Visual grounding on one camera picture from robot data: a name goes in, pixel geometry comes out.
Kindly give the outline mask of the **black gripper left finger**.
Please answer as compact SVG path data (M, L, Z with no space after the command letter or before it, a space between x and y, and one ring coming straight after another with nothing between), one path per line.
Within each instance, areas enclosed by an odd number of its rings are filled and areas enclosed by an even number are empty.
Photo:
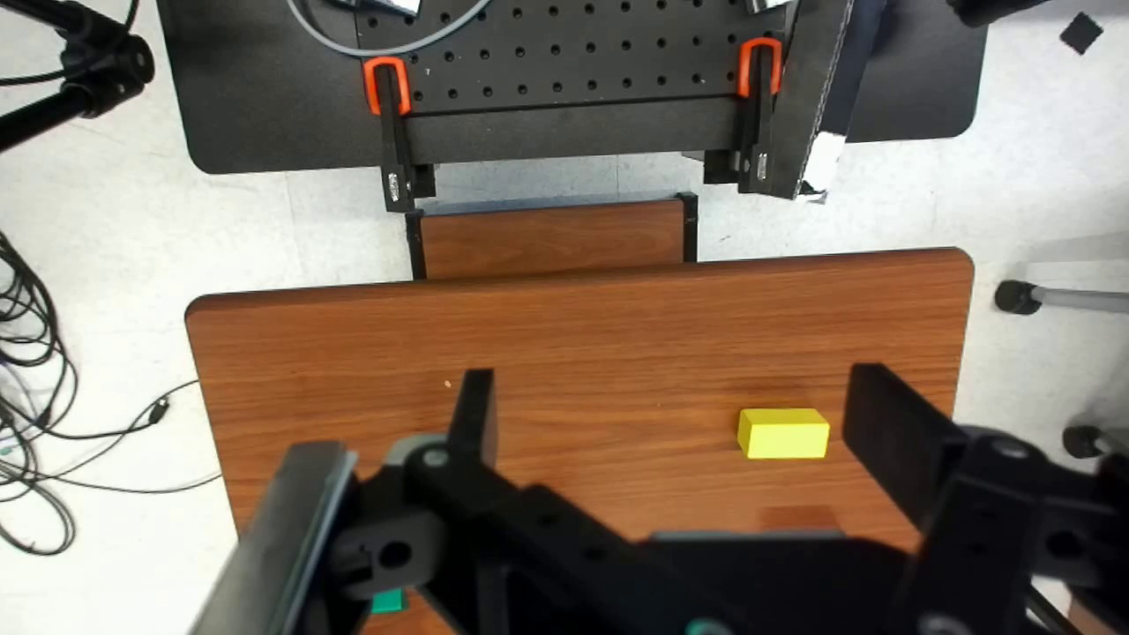
M496 423L494 423L494 372L478 365L464 376L447 448L454 457L478 457L482 466L496 456Z

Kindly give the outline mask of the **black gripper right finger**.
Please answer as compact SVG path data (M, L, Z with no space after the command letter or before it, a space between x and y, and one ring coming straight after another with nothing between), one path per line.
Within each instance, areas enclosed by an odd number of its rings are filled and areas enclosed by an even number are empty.
M968 448L968 433L885 363L850 365L842 440L912 526L928 522Z

